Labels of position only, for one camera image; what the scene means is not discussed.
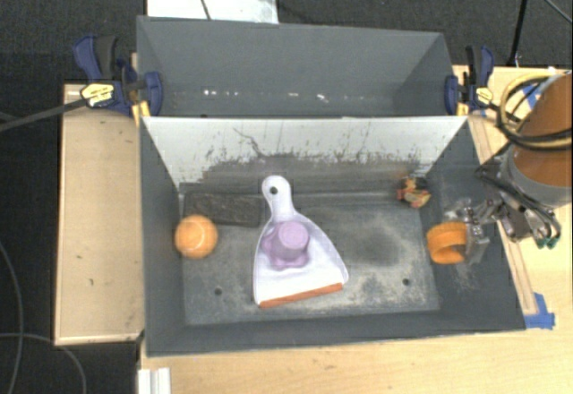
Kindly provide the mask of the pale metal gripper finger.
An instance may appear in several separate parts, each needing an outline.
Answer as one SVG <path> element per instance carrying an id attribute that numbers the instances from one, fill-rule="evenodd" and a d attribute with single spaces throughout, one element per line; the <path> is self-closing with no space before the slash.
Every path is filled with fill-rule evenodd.
<path id="1" fill-rule="evenodd" d="M 472 200 L 470 198 L 462 198 L 444 208 L 442 221 L 477 225 L 479 218 Z"/>
<path id="2" fill-rule="evenodd" d="M 466 263 L 480 263 L 490 244 L 490 238 L 479 224 L 470 224 L 466 229 Z"/>

